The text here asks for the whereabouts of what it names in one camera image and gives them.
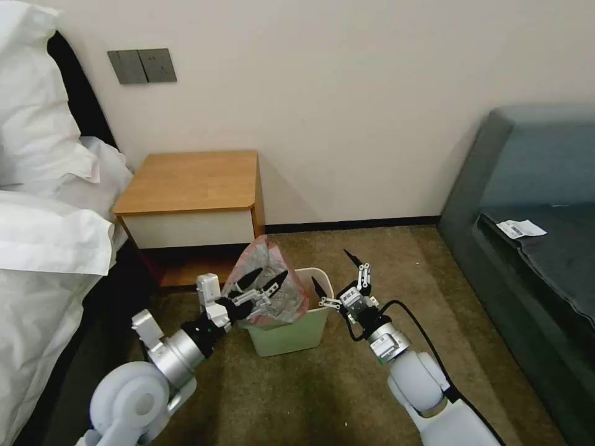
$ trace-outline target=nightstand drawer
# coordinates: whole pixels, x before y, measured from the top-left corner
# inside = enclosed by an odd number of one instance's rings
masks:
[[[249,210],[121,217],[139,248],[173,248],[250,243]]]

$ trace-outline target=gray trash bag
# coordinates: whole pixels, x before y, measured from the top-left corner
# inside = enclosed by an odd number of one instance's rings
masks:
[[[281,289],[271,298],[271,305],[266,312],[256,315],[248,320],[248,323],[258,326],[278,326],[293,323],[306,314],[309,299],[298,275],[283,258],[279,247],[266,235],[261,235],[244,250],[225,282],[222,293],[227,294],[242,276],[257,268],[262,268],[263,271],[249,289],[261,288],[285,270],[289,274],[283,281]]]

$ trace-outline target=silver metal cylinder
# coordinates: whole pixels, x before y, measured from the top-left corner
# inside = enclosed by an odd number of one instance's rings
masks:
[[[204,359],[183,330],[178,330],[171,338],[163,338],[162,343],[148,353],[151,362],[175,388],[182,388],[191,380],[194,369]]]
[[[386,364],[409,348],[409,339],[391,322],[380,326],[368,338],[372,352],[381,364]]]

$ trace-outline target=light green trash can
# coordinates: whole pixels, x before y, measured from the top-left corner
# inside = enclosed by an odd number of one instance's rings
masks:
[[[320,300],[314,291],[311,277],[322,286],[328,297],[334,299],[333,287],[327,273],[318,268],[296,270],[306,295],[310,298],[310,308],[318,306]],[[316,347],[322,340],[322,332],[327,322],[329,308],[317,307],[309,310],[300,320],[290,325],[277,328],[262,328],[249,325],[246,327],[259,356],[274,356],[298,350]]]

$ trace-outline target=gray switch plate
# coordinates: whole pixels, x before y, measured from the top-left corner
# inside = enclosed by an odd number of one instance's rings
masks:
[[[138,50],[138,54],[149,82],[177,82],[167,48]]]
[[[146,84],[148,82],[138,51],[108,51],[107,55],[121,84]]]

